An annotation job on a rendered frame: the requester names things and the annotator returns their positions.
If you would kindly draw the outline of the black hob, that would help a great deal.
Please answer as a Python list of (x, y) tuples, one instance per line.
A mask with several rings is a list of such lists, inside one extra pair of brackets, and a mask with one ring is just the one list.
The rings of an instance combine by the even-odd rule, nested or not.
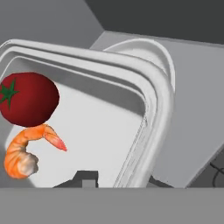
[(190, 184), (193, 188), (224, 188), (224, 150), (210, 162), (205, 170)]

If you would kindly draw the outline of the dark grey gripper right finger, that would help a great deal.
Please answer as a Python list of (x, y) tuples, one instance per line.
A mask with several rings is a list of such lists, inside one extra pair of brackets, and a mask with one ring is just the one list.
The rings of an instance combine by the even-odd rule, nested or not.
[(171, 185), (168, 185), (164, 182), (161, 182), (157, 179), (154, 179), (152, 175), (150, 176), (149, 183), (151, 183), (151, 184), (153, 184), (154, 186), (157, 186), (157, 187), (173, 188), (173, 186), (171, 186)]

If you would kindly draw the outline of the red tomato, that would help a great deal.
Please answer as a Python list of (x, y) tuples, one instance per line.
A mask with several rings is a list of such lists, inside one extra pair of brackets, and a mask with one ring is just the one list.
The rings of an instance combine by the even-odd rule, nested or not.
[(59, 101), (60, 93), (54, 82), (39, 73), (12, 73), (0, 83), (0, 113), (18, 126), (45, 123)]

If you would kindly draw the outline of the orange shrimp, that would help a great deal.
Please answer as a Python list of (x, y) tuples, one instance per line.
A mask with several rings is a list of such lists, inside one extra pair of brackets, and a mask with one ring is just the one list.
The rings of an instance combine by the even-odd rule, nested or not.
[(42, 138), (57, 149), (67, 151), (65, 143), (51, 126), (41, 124), (23, 129), (12, 139), (5, 152), (3, 167), (11, 178), (27, 179), (38, 171), (39, 159), (26, 148), (30, 141)]

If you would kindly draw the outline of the white tupperware container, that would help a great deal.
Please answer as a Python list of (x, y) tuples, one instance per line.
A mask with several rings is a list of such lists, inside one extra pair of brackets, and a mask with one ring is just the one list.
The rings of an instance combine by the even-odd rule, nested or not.
[(154, 40), (132, 39), (102, 51), (12, 39), (0, 45), (0, 81), (36, 72), (53, 80), (59, 106), (49, 120), (66, 144), (29, 143), (38, 172), (10, 178), (3, 160), (20, 132), (0, 116), (0, 187), (55, 187), (95, 175), (101, 187), (145, 187), (173, 111), (171, 55)]

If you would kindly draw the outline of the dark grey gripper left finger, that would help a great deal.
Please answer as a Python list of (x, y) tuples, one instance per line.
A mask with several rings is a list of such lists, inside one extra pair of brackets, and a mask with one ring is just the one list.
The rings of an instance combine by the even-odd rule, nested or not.
[(63, 182), (55, 187), (59, 188), (85, 188), (93, 187), (98, 188), (98, 171), (77, 171), (72, 179), (69, 179), (66, 182)]

